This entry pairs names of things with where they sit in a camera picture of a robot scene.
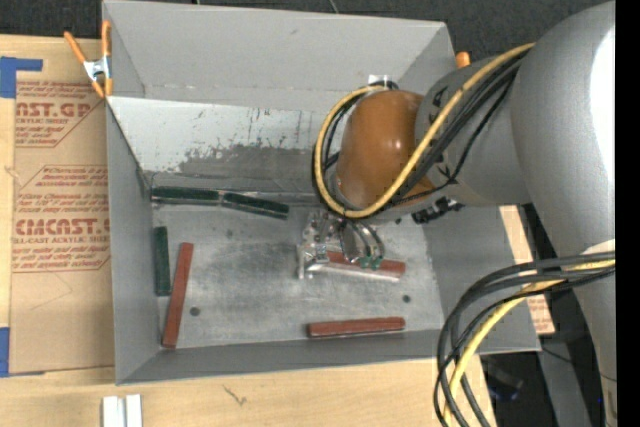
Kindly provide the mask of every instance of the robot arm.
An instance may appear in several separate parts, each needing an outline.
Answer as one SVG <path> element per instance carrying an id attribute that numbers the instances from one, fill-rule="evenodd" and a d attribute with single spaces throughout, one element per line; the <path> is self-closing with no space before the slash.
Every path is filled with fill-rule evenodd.
<path id="1" fill-rule="evenodd" d="M 422 99 L 375 92 L 349 117 L 335 166 L 316 162 L 316 178 L 326 178 L 334 210 L 347 217 L 395 219 L 443 195 L 467 205 L 532 202 L 559 257 L 615 249 L 614 60 L 611 2 L 565 20 L 531 49 L 453 72 Z M 607 421 L 617 425 L 615 275 L 576 294 Z"/>

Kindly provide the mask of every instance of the yellow cable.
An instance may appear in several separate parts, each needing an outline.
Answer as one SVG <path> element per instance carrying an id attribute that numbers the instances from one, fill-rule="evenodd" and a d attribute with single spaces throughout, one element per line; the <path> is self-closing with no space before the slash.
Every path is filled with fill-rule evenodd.
<path id="1" fill-rule="evenodd" d="M 576 265 L 568 268 L 567 270 L 586 270 L 586 269 L 599 269 L 605 267 L 611 267 L 615 265 L 615 259 L 609 259 L 602 262 L 595 263 L 587 263 L 582 265 Z M 531 283 L 522 289 L 520 293 L 528 293 L 528 292 L 536 292 L 545 290 L 557 283 L 561 283 L 564 280 L 549 280 L 542 281 L 540 283 Z M 513 308 L 515 308 L 518 304 L 524 301 L 526 297 L 518 297 L 516 299 L 512 299 L 501 306 L 499 306 L 487 319 L 481 324 L 478 331 L 473 335 L 469 344 L 465 347 L 462 356 L 460 357 L 458 363 L 456 364 L 455 370 L 451 376 L 451 380 L 449 381 L 449 388 L 451 390 L 451 395 L 455 399 L 456 393 L 460 388 L 460 381 L 462 376 L 464 375 L 467 366 L 469 365 L 469 361 L 471 361 L 472 356 L 475 354 L 476 350 L 485 339 L 489 331 L 493 329 L 493 327 L 500 322 L 500 320 L 509 313 Z M 444 419 L 447 425 L 450 425 L 451 422 L 451 410 L 449 409 L 449 404 L 445 404 L 444 408 Z"/>
<path id="2" fill-rule="evenodd" d="M 411 173 L 413 168 L 416 167 L 418 160 L 420 160 L 420 157 L 422 156 L 422 154 L 429 147 L 429 144 L 435 137 L 436 133 L 438 132 L 440 127 L 444 124 L 445 120 L 447 119 L 447 116 L 449 116 L 449 114 L 451 113 L 451 110 L 460 101 L 462 96 L 467 91 L 469 91 L 472 87 L 474 87 L 478 82 L 480 82 L 480 80 L 482 80 L 486 75 L 488 75 L 493 70 L 495 70 L 498 66 L 508 61 L 512 57 L 515 57 L 523 52 L 526 52 L 532 46 L 533 46 L 533 43 L 529 43 L 527 45 L 522 45 L 508 52 L 505 52 L 504 54 L 498 56 L 496 59 L 494 59 L 490 63 L 487 63 L 482 68 L 480 68 L 477 72 L 475 72 L 462 85 L 462 87 L 453 94 L 453 96 L 449 99 L 446 105 L 442 108 L 437 118 L 431 124 L 431 126 L 429 127 L 429 130 L 427 130 L 427 133 L 424 135 L 424 137 L 420 141 L 420 144 L 417 146 L 417 148 L 411 155 L 411 158 L 409 159 L 407 164 L 404 166 L 404 168 L 402 168 L 402 171 L 400 171 L 400 174 L 397 176 L 393 184 L 391 184 L 391 187 L 389 187 L 389 189 L 386 190 L 386 192 L 380 197 L 380 199 L 378 199 L 378 201 L 376 201 L 372 205 L 362 210 L 348 210 L 344 207 L 344 205 L 340 205 L 335 199 L 333 199 L 333 197 L 331 197 L 331 194 L 327 190 L 326 184 L 324 183 L 324 174 L 322 171 L 322 161 L 321 161 L 322 146 L 324 144 L 324 138 L 326 136 L 327 130 L 329 129 L 331 120 L 344 104 L 346 104 L 349 100 L 357 96 L 360 96 L 378 89 L 384 89 L 384 87 L 377 86 L 375 88 L 374 87 L 362 88 L 345 96 L 342 100 L 340 100 L 340 102 L 338 102 L 333 107 L 333 109 L 329 112 L 329 114 L 325 118 L 325 121 L 322 127 L 320 128 L 320 133 L 318 134 L 318 140 L 316 142 L 316 147 L 315 147 L 314 176 L 316 179 L 316 183 L 318 185 L 318 191 L 320 192 L 320 195 L 322 196 L 322 198 L 326 201 L 327 205 L 329 205 L 329 207 L 333 211 L 350 219 L 361 219 L 363 217 L 368 217 L 376 213 L 378 210 L 380 210 L 384 205 L 386 205 L 389 202 L 391 197 L 398 191 L 398 189 L 406 181 L 407 177 L 409 176 L 409 173 Z"/>

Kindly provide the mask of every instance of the cardboard sheet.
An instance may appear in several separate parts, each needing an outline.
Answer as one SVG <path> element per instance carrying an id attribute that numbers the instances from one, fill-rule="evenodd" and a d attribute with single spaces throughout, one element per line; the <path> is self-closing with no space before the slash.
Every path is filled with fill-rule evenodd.
<path id="1" fill-rule="evenodd" d="M 43 60 L 17 74 L 9 371 L 113 364 L 104 102 L 62 38 L 2 36 L 0 55 Z"/>

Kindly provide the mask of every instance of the cable bundle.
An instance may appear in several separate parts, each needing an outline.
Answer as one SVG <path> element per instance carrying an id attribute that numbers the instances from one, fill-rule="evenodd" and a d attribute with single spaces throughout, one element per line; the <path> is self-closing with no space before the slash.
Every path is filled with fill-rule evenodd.
<path id="1" fill-rule="evenodd" d="M 555 258 L 514 265 L 477 281 L 471 286 L 447 318 L 438 340 L 438 380 L 433 394 L 436 415 L 443 426 L 451 425 L 451 415 L 466 427 L 455 396 L 460 385 L 475 416 L 483 427 L 490 424 L 482 413 L 473 391 L 465 377 L 466 367 L 491 329 L 515 306 L 528 297 L 545 292 L 560 292 L 592 283 L 615 273 L 615 252 L 595 253 L 573 257 Z M 515 286 L 526 285 L 520 292 L 494 302 L 484 308 L 460 333 L 459 322 L 464 310 L 478 300 Z M 447 380 L 447 369 L 454 364 L 454 371 Z M 444 395 L 444 409 L 439 398 Z"/>

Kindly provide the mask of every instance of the red stick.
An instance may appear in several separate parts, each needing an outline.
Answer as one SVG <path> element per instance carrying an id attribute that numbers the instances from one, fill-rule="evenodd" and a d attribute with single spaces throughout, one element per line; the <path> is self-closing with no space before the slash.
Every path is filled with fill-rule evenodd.
<path id="1" fill-rule="evenodd" d="M 351 336 L 368 333 L 389 333 L 401 331 L 406 323 L 402 317 L 379 317 L 373 319 L 341 320 L 336 322 L 316 322 L 307 326 L 309 337 Z"/>
<path id="2" fill-rule="evenodd" d="M 193 244 L 183 242 L 180 244 L 178 254 L 178 265 L 176 275 L 173 279 L 173 291 L 169 300 L 169 312 L 167 322 L 162 335 L 162 346 L 165 349 L 175 349 L 178 344 L 178 334 L 180 333 L 180 322 L 182 321 L 182 308 L 184 297 L 187 292 L 187 282 L 189 280 L 189 269 L 191 268 L 191 258 L 193 257 Z"/>

